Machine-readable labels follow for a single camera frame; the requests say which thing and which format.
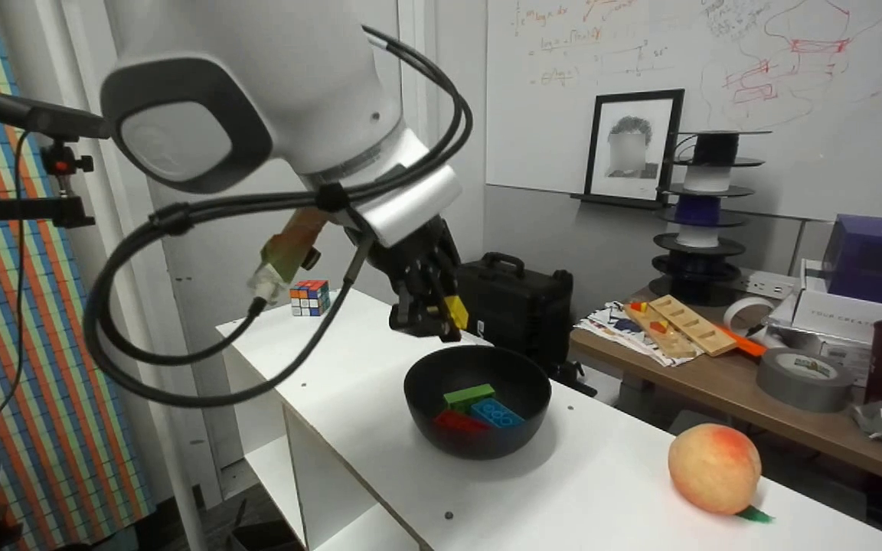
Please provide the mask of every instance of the striped cloth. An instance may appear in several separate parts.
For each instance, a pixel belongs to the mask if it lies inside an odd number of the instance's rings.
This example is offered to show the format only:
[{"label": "striped cloth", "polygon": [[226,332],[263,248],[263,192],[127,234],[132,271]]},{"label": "striped cloth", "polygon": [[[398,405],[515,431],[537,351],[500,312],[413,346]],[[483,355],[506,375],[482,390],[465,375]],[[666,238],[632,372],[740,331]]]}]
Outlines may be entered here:
[{"label": "striped cloth", "polygon": [[[0,35],[0,92],[14,92]],[[0,124],[0,200],[12,196],[14,131]],[[50,196],[35,148],[24,196]],[[0,222],[0,402],[14,372],[14,222]],[[122,393],[101,380],[80,338],[87,288],[65,232],[28,222],[24,360],[0,416],[3,499],[24,524],[20,549],[97,541],[153,508]]]}]

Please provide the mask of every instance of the wire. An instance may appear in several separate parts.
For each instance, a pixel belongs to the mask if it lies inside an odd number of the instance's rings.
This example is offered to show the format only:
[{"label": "wire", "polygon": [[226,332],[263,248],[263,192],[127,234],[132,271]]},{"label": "wire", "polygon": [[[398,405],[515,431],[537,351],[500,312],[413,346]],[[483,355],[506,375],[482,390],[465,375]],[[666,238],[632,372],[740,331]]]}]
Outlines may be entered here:
[{"label": "wire", "polygon": [[800,264],[800,254],[803,254],[806,226],[808,226],[808,219],[800,219],[800,234],[795,234],[795,245],[791,250],[786,276],[795,271],[795,264]]},{"label": "wire", "polygon": [[[87,316],[87,320],[84,320],[87,349],[94,355],[97,368],[101,368],[113,383],[118,383],[118,385],[129,389],[132,393],[141,393],[141,399],[148,399],[148,402],[159,402],[159,405],[170,405],[170,407],[231,407],[231,405],[239,405],[239,402],[252,402],[252,399],[277,389],[277,385],[284,383],[289,375],[293,375],[293,372],[301,369],[301,364],[311,355],[311,349],[317,346],[317,338],[324,337],[324,331],[332,326],[332,320],[340,316],[340,308],[343,308],[343,304],[345,304],[345,296],[350,296],[350,289],[352,289],[352,283],[356,283],[356,276],[359,276],[359,268],[360,268],[360,264],[363,264],[363,256],[368,256],[368,248],[372,248],[368,241],[360,241],[360,245],[356,248],[356,256],[352,256],[352,264],[350,264],[350,268],[345,268],[345,276],[343,276],[343,289],[340,289],[340,296],[332,304],[332,308],[327,308],[324,318],[317,320],[316,332],[311,332],[310,344],[293,355],[293,360],[292,360],[284,369],[278,369],[277,375],[270,375],[270,380],[263,380],[263,383],[256,383],[256,385],[248,385],[248,389],[241,389],[241,390],[231,390],[231,393],[176,393],[176,390],[162,390],[162,389],[156,389],[156,385],[148,385],[148,383],[134,380],[134,375],[129,375],[129,372],[104,351],[104,346],[101,346],[101,338],[97,338],[97,325],[93,325],[88,316]],[[87,301],[87,308],[88,308],[88,312],[104,312],[104,307],[97,304],[101,292],[104,292],[104,296],[111,292],[111,288],[104,289],[104,283],[94,283],[94,288],[93,288],[93,292],[88,292],[88,301]]]},{"label": "wire", "polygon": [[[372,182],[350,182],[345,200],[350,209],[372,203],[384,192],[418,182],[427,174],[439,170],[454,153],[460,153],[470,145],[473,135],[473,108],[470,100],[460,94],[460,88],[449,81],[449,77],[433,63],[427,56],[418,56],[417,48],[398,42],[395,35],[385,35],[375,26],[363,26],[368,35],[380,40],[385,51],[393,51],[395,58],[400,58],[405,63],[409,63],[417,72],[422,72],[427,78],[433,78],[439,88],[444,88],[454,100],[454,112],[448,123],[448,131],[439,137],[439,145],[418,156],[413,164],[405,164],[398,170],[385,170]],[[87,301],[87,312],[84,312],[84,337],[87,337],[87,349],[93,351],[94,364],[122,389],[148,399],[148,402],[159,402],[159,405],[170,405],[170,407],[226,407],[226,405],[239,405],[248,402],[253,393],[263,393],[270,389],[277,389],[282,380],[289,380],[317,346],[317,338],[324,337],[327,325],[337,318],[360,264],[368,261],[368,250],[375,245],[375,232],[359,219],[359,250],[343,276],[343,289],[333,301],[333,307],[327,308],[327,316],[322,318],[322,325],[316,326],[311,338],[301,349],[301,355],[274,380],[263,380],[256,385],[248,385],[241,390],[231,390],[231,393],[177,393],[177,390],[162,390],[156,385],[148,385],[141,380],[134,380],[132,372],[127,372],[104,349],[101,332],[107,337],[107,344],[113,349],[118,349],[122,355],[153,364],[153,368],[181,368],[181,364],[193,364],[203,360],[207,355],[216,355],[219,349],[226,349],[233,338],[239,338],[253,318],[263,312],[263,301],[253,301],[248,307],[248,316],[241,318],[241,325],[226,332],[219,344],[203,349],[203,351],[187,351],[187,355],[159,355],[159,351],[148,351],[141,346],[134,346],[117,325],[111,316],[111,292],[113,292],[113,276],[148,245],[159,241],[162,234],[181,234],[190,226],[207,222],[207,219],[224,219],[224,216],[239,216],[239,213],[256,213],[256,210],[284,210],[284,209],[307,209],[307,205],[317,205],[317,192],[256,192],[256,196],[231,196],[231,200],[207,200],[207,203],[181,203],[181,205],[169,205],[159,209],[148,222],[141,222],[134,232],[129,232],[117,250],[107,256],[107,264],[101,266],[93,292]]]},{"label": "wire", "polygon": [[689,141],[694,141],[694,135],[685,135],[685,137],[677,141],[673,159],[677,159],[677,153],[679,153]]},{"label": "wire", "polygon": [[31,131],[20,131],[12,151],[12,186],[14,186],[14,332],[12,332],[12,355],[14,372],[7,399],[0,402],[0,412],[12,405],[20,372],[24,372],[24,326],[20,326],[20,288],[24,288],[24,210],[20,210],[20,148]]}]

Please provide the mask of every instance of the white table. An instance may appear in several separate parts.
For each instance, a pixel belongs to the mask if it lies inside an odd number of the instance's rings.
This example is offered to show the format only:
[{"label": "white table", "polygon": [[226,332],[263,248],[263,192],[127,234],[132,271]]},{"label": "white table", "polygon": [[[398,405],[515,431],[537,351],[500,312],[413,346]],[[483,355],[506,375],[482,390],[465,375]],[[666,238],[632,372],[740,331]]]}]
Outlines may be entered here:
[{"label": "white table", "polygon": [[[289,307],[261,316],[226,351],[233,385],[274,375],[316,325]],[[239,407],[248,466],[307,549],[882,549],[873,527],[771,481],[759,508],[774,524],[693,508],[668,481],[668,431],[556,383],[523,449],[448,457],[400,390],[408,368],[440,346],[390,331],[390,307],[352,289],[301,372]]]}]

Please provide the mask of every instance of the black bowl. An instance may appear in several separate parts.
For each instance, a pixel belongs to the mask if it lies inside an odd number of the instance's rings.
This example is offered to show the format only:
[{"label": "black bowl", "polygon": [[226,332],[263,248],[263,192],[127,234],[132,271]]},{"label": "black bowl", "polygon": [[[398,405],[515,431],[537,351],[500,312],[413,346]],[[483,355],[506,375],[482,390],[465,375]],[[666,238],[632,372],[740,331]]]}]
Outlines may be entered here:
[{"label": "black bowl", "polygon": [[[490,385],[500,407],[511,409],[511,428],[482,425],[448,407],[444,393]],[[540,364],[511,349],[457,346],[418,357],[405,380],[417,428],[440,449],[470,458],[497,458],[523,446],[541,425],[552,383]]]}]

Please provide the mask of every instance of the picture frame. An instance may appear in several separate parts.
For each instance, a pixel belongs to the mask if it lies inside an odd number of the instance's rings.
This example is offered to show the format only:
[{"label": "picture frame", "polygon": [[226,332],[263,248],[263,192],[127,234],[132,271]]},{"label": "picture frame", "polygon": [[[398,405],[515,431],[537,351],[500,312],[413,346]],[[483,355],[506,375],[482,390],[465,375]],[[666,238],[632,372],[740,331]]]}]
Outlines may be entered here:
[{"label": "picture frame", "polygon": [[682,88],[596,94],[584,200],[612,205],[668,205]]}]

